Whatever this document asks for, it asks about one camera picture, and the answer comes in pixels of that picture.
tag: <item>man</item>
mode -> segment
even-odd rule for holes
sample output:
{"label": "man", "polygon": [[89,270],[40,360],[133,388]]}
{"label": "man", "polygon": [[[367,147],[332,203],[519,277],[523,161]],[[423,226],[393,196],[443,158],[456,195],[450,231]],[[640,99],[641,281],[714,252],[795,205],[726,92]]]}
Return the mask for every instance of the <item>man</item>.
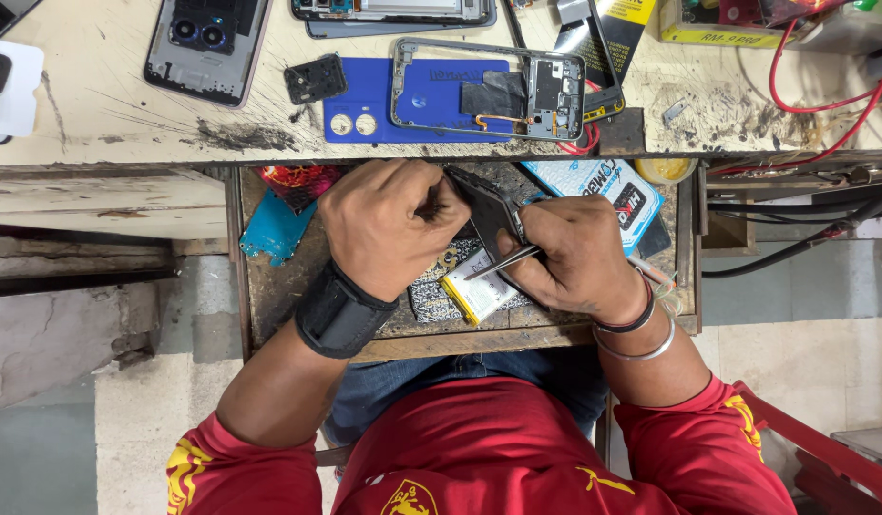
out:
{"label": "man", "polygon": [[[436,209],[424,219],[414,212],[430,191]],[[320,513],[321,423],[334,443],[356,443],[337,514],[795,513],[761,461],[749,408],[654,308],[603,197],[522,208],[546,258],[507,269],[540,302],[589,314],[598,349],[358,366],[349,358],[470,208],[442,170],[394,159],[352,171],[319,209],[333,261],[217,411],[177,443],[169,513]],[[504,255],[517,244],[498,243]],[[606,383],[635,480],[609,473],[588,440]]]}

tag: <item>dirty table surface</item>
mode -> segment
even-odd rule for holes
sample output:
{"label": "dirty table surface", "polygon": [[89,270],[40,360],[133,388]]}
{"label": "dirty table surface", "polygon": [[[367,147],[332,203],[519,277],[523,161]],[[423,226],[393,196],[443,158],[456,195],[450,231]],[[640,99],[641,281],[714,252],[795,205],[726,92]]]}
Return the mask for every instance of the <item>dirty table surface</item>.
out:
{"label": "dirty table surface", "polygon": [[[465,170],[497,182],[514,198],[525,198],[538,188],[511,163],[458,163]],[[266,185],[250,170],[241,173],[241,203],[244,224],[250,221],[256,206],[263,198]],[[665,273],[676,269],[676,186],[659,187],[665,202],[661,209],[667,232],[674,244],[648,260]],[[694,250],[683,249],[689,277],[693,276]],[[329,259],[327,236],[318,214],[314,215],[308,230],[298,244],[295,256],[282,267],[270,266],[271,257],[263,252],[247,257],[247,284],[250,298],[252,345],[259,348],[275,331],[289,320],[298,298]],[[689,280],[685,288],[677,288],[683,315],[678,319],[690,334],[697,331],[696,289]],[[583,315],[558,310],[547,312],[536,305],[502,310],[493,313],[473,328],[462,319],[446,322],[416,322],[409,303],[409,295],[400,296],[400,308],[389,322],[378,331],[375,340],[355,361],[401,359],[403,357],[442,356],[518,350],[542,346],[589,345],[593,343],[589,322]]]}
{"label": "dirty table surface", "polygon": [[[503,12],[507,2],[497,1],[498,22],[492,27],[412,35],[511,44]],[[76,9],[64,2],[36,6],[4,37],[35,45],[46,54],[35,90],[35,129],[0,146],[0,168],[564,157],[553,143],[520,139],[497,144],[326,144],[321,103],[291,104],[285,67],[332,52],[389,58],[399,35],[312,40],[304,23],[291,16],[286,0],[272,2],[250,98],[238,110],[161,90],[143,80],[161,0],[81,0]],[[529,48],[553,47],[558,33],[554,0],[537,2],[518,17]],[[622,124],[600,124],[601,155],[709,156],[787,151],[803,145],[812,115],[785,114],[770,102],[771,50],[664,43],[659,26],[655,8],[623,82],[628,108],[617,116]],[[860,74],[863,70],[862,60],[856,58],[786,51],[779,66],[779,93],[789,103],[804,105],[847,98],[870,87]],[[689,107],[671,126],[664,126],[664,111],[681,98]],[[843,130],[831,132],[837,137]],[[832,136],[825,139],[826,144],[832,141]],[[879,110],[847,147],[882,149]]]}

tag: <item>red t-shirt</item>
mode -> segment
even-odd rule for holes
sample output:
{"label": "red t-shirt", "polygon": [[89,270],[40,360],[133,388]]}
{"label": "red t-shirt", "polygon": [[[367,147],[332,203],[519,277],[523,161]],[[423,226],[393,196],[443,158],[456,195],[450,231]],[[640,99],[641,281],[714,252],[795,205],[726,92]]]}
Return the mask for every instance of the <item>red t-shirt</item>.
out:
{"label": "red t-shirt", "polygon": [[[412,393],[368,428],[333,513],[796,513],[761,461],[752,413],[717,378],[672,408],[620,405],[634,481],[610,474],[568,410],[526,381],[451,381]],[[321,511],[314,439],[243,443],[210,415],[168,462],[168,513]]]}

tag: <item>camera lens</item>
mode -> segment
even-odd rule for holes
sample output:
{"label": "camera lens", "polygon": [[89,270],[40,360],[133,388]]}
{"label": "camera lens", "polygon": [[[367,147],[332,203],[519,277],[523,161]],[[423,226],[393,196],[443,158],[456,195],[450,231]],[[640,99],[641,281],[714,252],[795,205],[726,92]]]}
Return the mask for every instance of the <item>camera lens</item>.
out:
{"label": "camera lens", "polygon": [[218,27],[210,25],[203,29],[203,42],[211,49],[216,49],[225,43],[225,33]]}
{"label": "camera lens", "polygon": [[193,41],[196,38],[196,24],[188,19],[182,19],[174,24],[174,35],[182,41]]}

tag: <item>red plastic chair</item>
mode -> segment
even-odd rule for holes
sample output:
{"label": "red plastic chair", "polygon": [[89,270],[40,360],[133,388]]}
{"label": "red plastic chair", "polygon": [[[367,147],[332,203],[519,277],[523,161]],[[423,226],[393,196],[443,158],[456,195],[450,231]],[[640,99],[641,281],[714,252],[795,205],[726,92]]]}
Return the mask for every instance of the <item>red plastic chair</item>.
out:
{"label": "red plastic chair", "polygon": [[[881,466],[756,397],[743,381],[734,383],[733,388],[749,405],[757,431],[772,428],[800,447],[796,455],[803,467],[794,483],[803,493],[833,515],[882,513]],[[851,485],[844,476],[876,497]]]}

